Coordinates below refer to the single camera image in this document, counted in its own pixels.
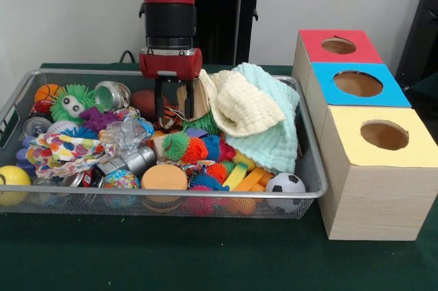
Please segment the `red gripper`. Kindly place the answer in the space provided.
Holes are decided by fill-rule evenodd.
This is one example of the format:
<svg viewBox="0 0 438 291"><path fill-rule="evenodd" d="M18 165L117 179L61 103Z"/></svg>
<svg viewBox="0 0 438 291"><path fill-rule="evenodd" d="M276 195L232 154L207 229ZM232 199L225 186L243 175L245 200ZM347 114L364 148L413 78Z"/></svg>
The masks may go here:
<svg viewBox="0 0 438 291"><path fill-rule="evenodd" d="M194 81L203 67L199 48L151 49L144 48L139 54L140 70L146 78L155 80L155 111L159 120L164 116L162 97L163 79L174 78L185 81L185 117L194 116Z"/></svg>

